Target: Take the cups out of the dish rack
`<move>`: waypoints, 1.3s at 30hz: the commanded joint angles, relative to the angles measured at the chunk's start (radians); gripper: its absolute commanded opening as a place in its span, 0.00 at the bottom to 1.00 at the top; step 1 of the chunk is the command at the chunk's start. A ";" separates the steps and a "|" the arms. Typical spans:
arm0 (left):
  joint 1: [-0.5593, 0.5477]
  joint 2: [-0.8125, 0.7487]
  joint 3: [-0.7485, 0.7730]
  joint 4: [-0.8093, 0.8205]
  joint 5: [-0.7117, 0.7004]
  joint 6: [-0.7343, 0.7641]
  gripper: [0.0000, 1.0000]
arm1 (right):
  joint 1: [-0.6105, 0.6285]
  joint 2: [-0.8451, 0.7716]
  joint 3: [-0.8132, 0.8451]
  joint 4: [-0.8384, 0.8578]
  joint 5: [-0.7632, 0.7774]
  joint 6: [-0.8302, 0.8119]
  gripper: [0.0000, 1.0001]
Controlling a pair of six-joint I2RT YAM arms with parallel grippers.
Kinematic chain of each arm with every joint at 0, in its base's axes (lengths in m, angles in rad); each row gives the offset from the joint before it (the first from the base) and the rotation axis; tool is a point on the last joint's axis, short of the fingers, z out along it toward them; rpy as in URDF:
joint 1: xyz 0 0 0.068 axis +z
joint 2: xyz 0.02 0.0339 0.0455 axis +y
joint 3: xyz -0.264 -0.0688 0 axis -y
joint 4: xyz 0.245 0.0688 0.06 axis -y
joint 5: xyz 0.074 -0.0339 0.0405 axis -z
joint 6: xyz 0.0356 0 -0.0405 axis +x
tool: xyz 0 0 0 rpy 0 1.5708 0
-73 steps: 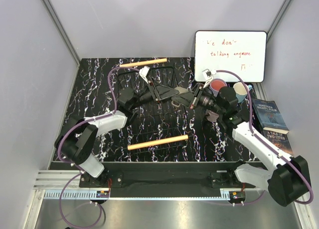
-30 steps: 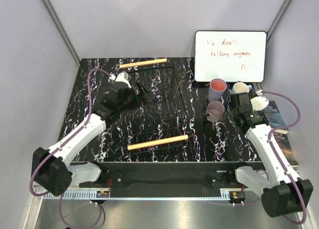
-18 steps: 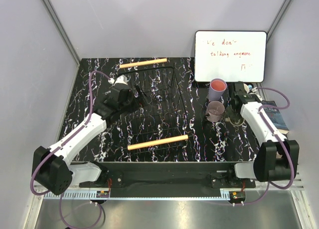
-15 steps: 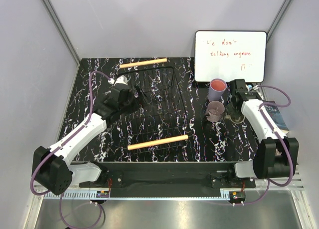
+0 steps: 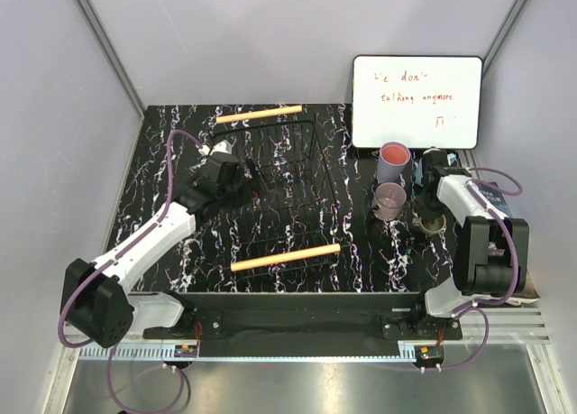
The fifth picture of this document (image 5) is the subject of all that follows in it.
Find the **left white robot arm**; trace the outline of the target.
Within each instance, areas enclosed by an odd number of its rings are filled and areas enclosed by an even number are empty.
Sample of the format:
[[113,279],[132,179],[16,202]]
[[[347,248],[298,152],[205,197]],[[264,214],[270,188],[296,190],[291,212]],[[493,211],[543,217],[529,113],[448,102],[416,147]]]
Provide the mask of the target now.
[[134,295],[132,289],[177,243],[221,210],[252,199],[249,164],[232,154],[210,154],[192,181],[120,245],[91,262],[72,262],[65,272],[59,324],[70,324],[103,348],[129,332],[153,328],[188,336],[195,317],[185,299],[166,292]]

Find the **pink plastic cup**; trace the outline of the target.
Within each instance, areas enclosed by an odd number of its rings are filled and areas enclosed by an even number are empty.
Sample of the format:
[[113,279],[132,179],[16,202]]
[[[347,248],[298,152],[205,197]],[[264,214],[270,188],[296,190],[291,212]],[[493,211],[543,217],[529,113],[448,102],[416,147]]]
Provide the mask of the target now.
[[404,166],[410,160],[410,152],[399,143],[388,143],[380,149],[380,157],[391,166]]

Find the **lavender plastic cup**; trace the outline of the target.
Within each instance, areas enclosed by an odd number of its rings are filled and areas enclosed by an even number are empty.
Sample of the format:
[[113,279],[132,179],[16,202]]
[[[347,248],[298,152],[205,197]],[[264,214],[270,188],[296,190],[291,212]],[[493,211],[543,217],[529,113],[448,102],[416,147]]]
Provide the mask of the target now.
[[376,172],[377,181],[379,183],[387,183],[387,182],[396,181],[407,164],[408,164],[408,162],[404,166],[391,166],[382,160],[382,158],[380,157],[380,151],[379,151],[379,160],[378,160],[378,166],[377,166],[377,172]]

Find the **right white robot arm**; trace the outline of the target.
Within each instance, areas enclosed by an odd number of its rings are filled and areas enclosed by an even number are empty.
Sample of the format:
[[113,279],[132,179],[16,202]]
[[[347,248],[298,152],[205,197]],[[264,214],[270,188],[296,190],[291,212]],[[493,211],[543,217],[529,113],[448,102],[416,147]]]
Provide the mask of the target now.
[[452,216],[461,228],[450,276],[420,294],[409,314],[412,333],[426,339],[467,311],[501,306],[524,289],[529,225],[491,203],[481,191],[486,182],[472,169],[450,165],[447,151],[426,150],[421,169],[412,226],[438,235]]

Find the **light blue faceted mug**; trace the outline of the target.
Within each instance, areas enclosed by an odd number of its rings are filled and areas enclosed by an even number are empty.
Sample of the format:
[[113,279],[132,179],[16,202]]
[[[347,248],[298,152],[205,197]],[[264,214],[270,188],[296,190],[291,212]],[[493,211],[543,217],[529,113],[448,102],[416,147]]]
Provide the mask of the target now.
[[419,160],[415,168],[415,184],[419,187],[422,187],[424,184],[423,176],[423,162]]

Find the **black wire dish rack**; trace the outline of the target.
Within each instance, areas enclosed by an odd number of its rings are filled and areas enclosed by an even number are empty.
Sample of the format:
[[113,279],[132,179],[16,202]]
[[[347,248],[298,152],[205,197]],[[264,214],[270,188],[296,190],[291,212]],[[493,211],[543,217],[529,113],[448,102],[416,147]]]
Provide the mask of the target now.
[[[233,154],[250,163],[252,199],[220,216],[229,271],[232,262],[340,244],[339,209],[314,116],[216,124],[211,137],[214,143],[227,140]],[[243,279],[319,273],[336,264],[339,254],[231,273]]]

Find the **mauve ribbed mug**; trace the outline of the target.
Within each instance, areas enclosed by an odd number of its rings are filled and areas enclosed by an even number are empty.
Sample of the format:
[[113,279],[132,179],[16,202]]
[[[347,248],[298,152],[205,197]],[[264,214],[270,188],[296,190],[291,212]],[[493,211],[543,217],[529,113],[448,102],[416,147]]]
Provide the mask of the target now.
[[407,202],[406,191],[397,183],[380,184],[371,202],[373,215],[382,222],[395,220]]

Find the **taupe ceramic mug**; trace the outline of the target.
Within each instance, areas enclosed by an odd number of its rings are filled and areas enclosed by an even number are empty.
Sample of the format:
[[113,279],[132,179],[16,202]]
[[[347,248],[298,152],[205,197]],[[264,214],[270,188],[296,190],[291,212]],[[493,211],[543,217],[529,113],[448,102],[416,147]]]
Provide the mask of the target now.
[[440,216],[433,221],[426,221],[423,217],[417,216],[412,219],[412,226],[425,235],[439,235],[446,228],[446,217]]

